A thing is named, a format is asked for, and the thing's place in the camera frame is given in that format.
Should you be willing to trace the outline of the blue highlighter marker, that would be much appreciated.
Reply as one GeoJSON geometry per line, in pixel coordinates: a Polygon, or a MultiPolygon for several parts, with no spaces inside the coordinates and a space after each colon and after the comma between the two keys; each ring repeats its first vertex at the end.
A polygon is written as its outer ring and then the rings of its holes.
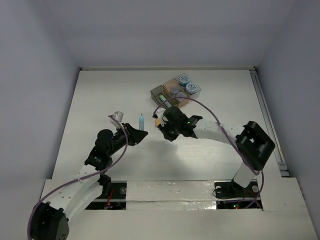
{"type": "Polygon", "coordinates": [[[145,130],[145,117],[144,117],[144,115],[142,113],[140,114],[138,125],[139,125],[139,130],[140,131],[144,131],[145,130]]]}

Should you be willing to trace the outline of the clear jar of pins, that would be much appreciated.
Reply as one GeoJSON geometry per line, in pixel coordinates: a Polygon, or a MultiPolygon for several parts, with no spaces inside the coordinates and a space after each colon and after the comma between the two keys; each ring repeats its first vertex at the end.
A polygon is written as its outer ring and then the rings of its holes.
{"type": "Polygon", "coordinates": [[[179,101],[179,102],[182,102],[186,99],[187,97],[187,94],[185,92],[178,92],[176,94],[176,99],[179,101]]]}
{"type": "Polygon", "coordinates": [[[175,97],[180,92],[180,87],[178,85],[172,85],[169,88],[169,93],[172,97],[175,97]]]}

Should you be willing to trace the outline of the green highlighter marker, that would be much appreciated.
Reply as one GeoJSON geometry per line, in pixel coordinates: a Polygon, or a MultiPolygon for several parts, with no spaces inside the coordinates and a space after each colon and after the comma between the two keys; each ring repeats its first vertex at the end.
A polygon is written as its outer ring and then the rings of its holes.
{"type": "Polygon", "coordinates": [[[159,95],[159,99],[164,103],[164,105],[167,108],[170,108],[172,106],[172,104],[169,102],[169,100],[164,96],[164,95],[159,95]]]}

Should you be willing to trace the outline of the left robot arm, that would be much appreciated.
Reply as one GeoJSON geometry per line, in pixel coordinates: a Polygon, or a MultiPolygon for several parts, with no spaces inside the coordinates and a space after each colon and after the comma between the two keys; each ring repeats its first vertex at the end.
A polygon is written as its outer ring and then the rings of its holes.
{"type": "Polygon", "coordinates": [[[105,173],[115,164],[112,155],[139,144],[147,135],[147,131],[129,123],[119,123],[116,133],[101,130],[75,178],[49,192],[34,206],[27,226],[28,239],[67,239],[72,218],[94,199],[110,194],[111,178],[105,173]]]}

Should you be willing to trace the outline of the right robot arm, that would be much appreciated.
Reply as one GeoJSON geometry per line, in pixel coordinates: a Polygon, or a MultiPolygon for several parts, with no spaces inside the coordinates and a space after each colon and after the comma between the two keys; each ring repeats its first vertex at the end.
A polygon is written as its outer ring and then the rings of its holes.
{"type": "Polygon", "coordinates": [[[176,106],[156,113],[153,117],[160,121],[157,128],[171,142],[182,135],[234,147],[242,158],[242,164],[230,183],[230,190],[235,196],[242,196],[248,191],[250,182],[256,173],[263,170],[275,149],[275,143],[255,121],[249,121],[243,126],[222,124],[198,115],[188,117],[176,106]]]}

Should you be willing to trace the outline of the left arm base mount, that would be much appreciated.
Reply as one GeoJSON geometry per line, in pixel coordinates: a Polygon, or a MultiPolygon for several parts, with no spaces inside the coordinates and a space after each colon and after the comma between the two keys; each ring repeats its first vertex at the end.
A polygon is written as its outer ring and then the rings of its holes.
{"type": "Polygon", "coordinates": [[[112,181],[111,177],[107,175],[101,175],[98,183],[100,186],[102,186],[102,193],[86,207],[86,210],[126,209],[126,181],[112,181]]]}

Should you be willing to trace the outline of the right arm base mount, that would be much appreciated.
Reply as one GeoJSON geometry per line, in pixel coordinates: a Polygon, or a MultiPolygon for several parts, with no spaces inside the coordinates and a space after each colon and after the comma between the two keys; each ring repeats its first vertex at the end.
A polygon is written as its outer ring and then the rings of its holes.
{"type": "Polygon", "coordinates": [[[254,179],[245,188],[233,181],[216,181],[212,195],[218,210],[263,209],[258,182],[254,179]]]}

